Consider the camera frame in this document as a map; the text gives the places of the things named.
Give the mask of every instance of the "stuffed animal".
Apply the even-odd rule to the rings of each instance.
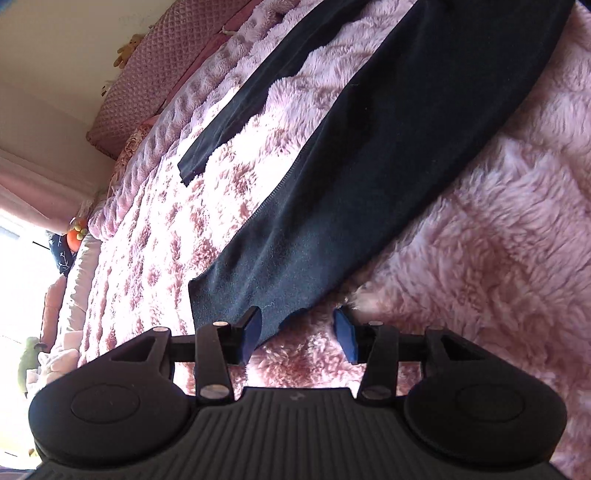
[[[120,69],[124,68],[127,65],[127,61],[131,57],[131,54],[135,51],[139,45],[139,42],[141,42],[144,37],[145,35],[136,33],[133,37],[131,37],[129,43],[117,50],[117,53],[120,55],[117,57],[117,60],[115,60],[113,67],[119,67]]]
[[[88,233],[88,222],[80,217],[74,218],[70,222],[70,228],[68,233],[66,234],[66,241],[68,242],[68,247],[73,252],[77,252],[80,249],[80,244],[82,243],[82,239]]]
[[[18,364],[18,388],[27,396],[27,370],[34,370],[40,366],[39,352],[48,351],[47,345],[39,343],[39,338],[29,337],[25,341],[25,351]]]

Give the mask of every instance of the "ribbed black surface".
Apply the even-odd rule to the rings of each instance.
[[[475,472],[432,458],[397,414],[359,405],[348,389],[247,388],[208,407],[168,450],[116,470],[46,463],[32,480],[563,480],[549,464]]]

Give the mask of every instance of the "pink sheet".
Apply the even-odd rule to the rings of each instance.
[[[411,5],[369,5],[313,52],[298,75],[274,84],[260,114],[183,187],[176,167],[182,154],[317,2],[302,0],[262,40],[236,54],[238,39],[253,28],[247,22],[177,97],[124,188],[91,222],[94,234],[110,240],[90,296],[81,363],[155,325],[193,332],[187,282],[280,181],[342,87]],[[254,16],[264,17],[273,5],[265,0]],[[216,72],[221,58],[235,59],[236,67],[227,75],[204,73]],[[204,100],[200,88],[210,78],[223,81]],[[473,166],[402,238],[259,348],[246,369],[234,369],[237,389],[356,391],[362,367],[345,361],[330,328],[339,302],[404,332],[445,324],[562,395],[569,423],[553,461],[575,480],[591,478],[590,105],[591,14],[578,5],[536,87]],[[190,370],[177,373],[176,381],[191,391]],[[414,380],[403,371],[401,391]]]

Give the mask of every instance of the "white pillow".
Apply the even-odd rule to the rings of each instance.
[[[64,302],[61,304],[59,320],[57,322],[57,340],[51,349],[64,349],[64,335],[67,332],[77,332],[84,328],[88,297],[95,277],[96,267],[99,265],[101,241],[91,234],[86,235],[76,255],[74,265],[68,274]]]

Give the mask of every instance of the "pink fluffy blanket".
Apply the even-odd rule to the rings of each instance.
[[[296,3],[257,7],[179,92],[122,187],[92,219],[91,232],[108,241],[81,364],[155,325],[193,332],[187,282],[281,180],[340,90],[411,6],[371,3],[296,76],[274,84],[264,109],[185,188],[176,167],[182,154],[318,0]],[[355,391],[362,367],[345,361],[330,328],[338,302],[404,332],[445,324],[562,395],[569,422],[553,461],[574,479],[591,478],[590,105],[591,14],[577,5],[536,87],[469,171],[331,298],[260,347],[245,369],[234,369],[237,388]],[[401,391],[415,380],[403,370]],[[194,387],[189,369],[178,369],[176,381]]]

